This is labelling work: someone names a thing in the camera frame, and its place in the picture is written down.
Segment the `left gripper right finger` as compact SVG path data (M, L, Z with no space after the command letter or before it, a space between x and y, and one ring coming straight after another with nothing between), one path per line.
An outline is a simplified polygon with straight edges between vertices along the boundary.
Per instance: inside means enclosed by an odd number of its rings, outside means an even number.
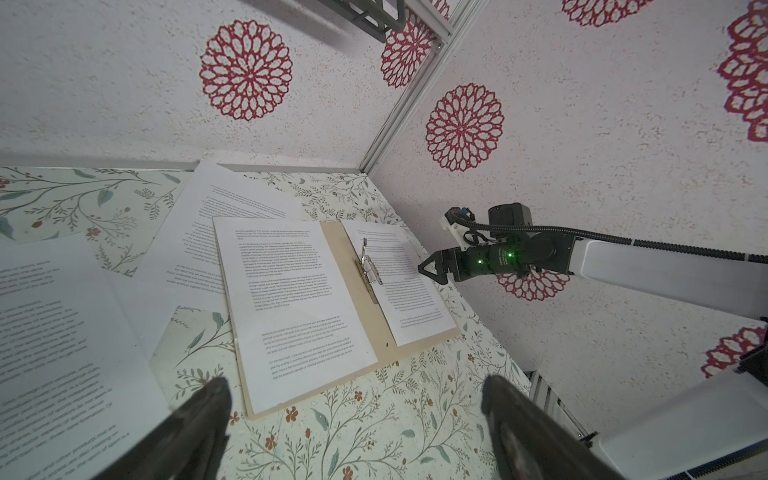
M502 479L621 477L503 376L484 380L481 412Z

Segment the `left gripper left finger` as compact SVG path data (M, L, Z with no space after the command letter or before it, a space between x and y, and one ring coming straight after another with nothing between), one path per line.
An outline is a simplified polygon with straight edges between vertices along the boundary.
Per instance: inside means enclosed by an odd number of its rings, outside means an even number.
M229 440L229 382L215 377L96 477L215 479Z

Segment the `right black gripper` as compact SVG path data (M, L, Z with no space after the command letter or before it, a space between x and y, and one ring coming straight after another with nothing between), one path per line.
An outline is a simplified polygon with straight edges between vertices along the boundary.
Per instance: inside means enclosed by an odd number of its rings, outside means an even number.
M513 233L492 239L467 231L460 238L462 250L437 251L418 265L418 272L439 285L485 275L527 277L543 270L569 274L576 242L574 235L553 232Z

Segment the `brown cardboard folder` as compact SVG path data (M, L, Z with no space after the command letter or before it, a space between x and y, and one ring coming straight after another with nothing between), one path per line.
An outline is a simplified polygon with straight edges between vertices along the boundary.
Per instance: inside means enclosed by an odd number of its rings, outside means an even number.
M368 373L372 370L387 366L400 360L404 357L419 353L425 349L439 345L442 342L449 340L456 336L458 332L457 324L456 328L445 334L436 335L434 337L427 338L422 341L411 343L404 346L398 346L395 343L393 335L388 326L388 322L384 317L382 309L373 293L371 281L373 280L373 273L368 270L367 259L360 256L357 248L350 242L343 223L344 222L317 222L321 225L324 235L330 245L331 251L337 262L339 270L344 278L347 289L352 297L354 306L357 310L358 316L362 321L364 330L374 352L377 356L377 362L375 365L366 368L356 375L349 376L337 383L316 391L311 395L306 395L295 402L291 402L284 405L274 411L286 408L300 400L306 399L310 396L318 394L331 387L337 386L343 382L352 380L360 375ZM248 405L244 397L245 407L247 415L256 419L248 412Z

